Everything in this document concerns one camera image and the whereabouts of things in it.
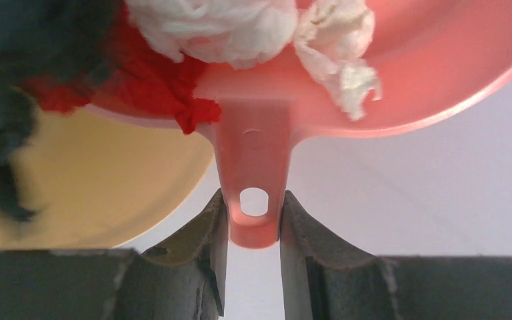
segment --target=yellow plate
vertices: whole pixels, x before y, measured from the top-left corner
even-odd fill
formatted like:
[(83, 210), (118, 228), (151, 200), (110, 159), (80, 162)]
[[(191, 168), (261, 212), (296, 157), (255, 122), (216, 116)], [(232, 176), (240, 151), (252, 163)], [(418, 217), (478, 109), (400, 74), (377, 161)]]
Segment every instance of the yellow plate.
[(213, 160), (200, 135), (118, 123), (78, 111), (39, 114), (34, 146), (20, 151), (27, 207), (22, 229), (0, 216), (0, 248), (114, 247), (164, 220)]

